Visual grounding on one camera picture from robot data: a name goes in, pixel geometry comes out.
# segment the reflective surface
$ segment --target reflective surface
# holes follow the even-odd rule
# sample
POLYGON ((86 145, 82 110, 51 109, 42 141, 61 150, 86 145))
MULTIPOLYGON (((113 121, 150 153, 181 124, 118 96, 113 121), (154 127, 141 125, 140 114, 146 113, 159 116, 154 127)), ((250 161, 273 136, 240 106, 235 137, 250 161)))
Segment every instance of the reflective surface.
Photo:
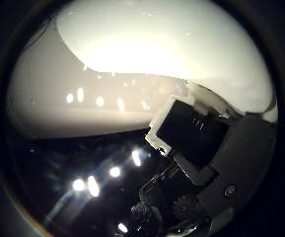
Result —
POLYGON ((139 189, 170 164, 145 141, 147 130, 30 141, 12 129, 4 172, 22 204, 55 236, 124 233, 139 189))
POLYGON ((147 127, 170 95, 187 95, 185 84, 161 75, 94 71, 64 44, 53 19, 16 64, 8 113, 32 138, 122 132, 147 127))

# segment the screw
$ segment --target screw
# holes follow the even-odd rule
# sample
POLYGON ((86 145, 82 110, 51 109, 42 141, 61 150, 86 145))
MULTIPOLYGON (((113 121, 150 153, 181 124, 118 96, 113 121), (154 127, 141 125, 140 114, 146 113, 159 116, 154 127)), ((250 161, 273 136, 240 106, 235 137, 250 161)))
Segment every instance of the screw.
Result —
POLYGON ((229 185, 225 190, 224 190, 224 197, 225 198, 232 198, 237 191, 237 187, 235 185, 229 185))

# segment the white plastic part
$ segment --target white plastic part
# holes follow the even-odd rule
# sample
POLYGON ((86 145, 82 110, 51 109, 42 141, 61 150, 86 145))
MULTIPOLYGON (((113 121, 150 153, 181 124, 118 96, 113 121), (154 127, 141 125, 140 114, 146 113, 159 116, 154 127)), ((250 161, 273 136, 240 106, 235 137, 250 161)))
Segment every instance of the white plastic part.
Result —
POLYGON ((42 32, 7 97, 13 124, 32 138, 147 127, 170 95, 187 96, 185 80, 241 114, 263 113, 272 99, 253 41, 210 1, 76 0, 42 32))
POLYGON ((247 32, 207 0, 75 1, 57 19, 62 39, 89 68, 196 82, 238 112, 262 113, 272 88, 247 32))
POLYGON ((190 106, 193 106, 194 101, 195 101, 193 96, 179 97, 179 98, 170 97, 167 103, 163 107, 158 109, 158 111, 152 118, 150 122, 151 129, 149 130, 148 134, 145 136, 145 139, 149 142, 149 144, 153 148, 161 149, 161 153, 164 156, 167 156, 170 153, 170 151, 172 150, 172 147, 168 143, 166 143, 164 140, 159 138, 156 133, 162 126, 165 118, 167 117, 168 113, 172 109, 172 106, 176 100, 182 101, 190 106))
POLYGON ((51 22, 19 58, 7 110, 32 138, 90 136, 147 127, 170 95, 186 96, 186 81, 84 68, 51 22))

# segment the white panel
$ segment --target white panel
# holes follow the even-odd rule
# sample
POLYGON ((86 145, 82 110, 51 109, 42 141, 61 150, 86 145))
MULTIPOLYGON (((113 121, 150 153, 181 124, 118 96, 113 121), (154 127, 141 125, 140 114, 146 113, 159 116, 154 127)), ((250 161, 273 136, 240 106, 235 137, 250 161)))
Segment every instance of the white panel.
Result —
POLYGON ((34 138, 73 137, 145 128, 171 94, 187 95, 185 81, 98 73, 84 66, 52 22, 19 58, 7 103, 22 133, 34 138))
POLYGON ((60 35, 88 67, 193 80, 240 113, 262 113, 272 89, 245 30, 206 0, 75 1, 58 17, 60 35))

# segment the gear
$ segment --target gear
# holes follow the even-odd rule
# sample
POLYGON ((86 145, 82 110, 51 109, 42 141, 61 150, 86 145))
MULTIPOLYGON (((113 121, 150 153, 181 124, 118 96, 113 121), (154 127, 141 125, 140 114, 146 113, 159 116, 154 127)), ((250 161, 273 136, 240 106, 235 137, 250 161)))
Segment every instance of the gear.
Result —
POLYGON ((186 220, 195 215, 197 201, 193 196, 182 196, 174 201, 173 214, 178 220, 186 220))

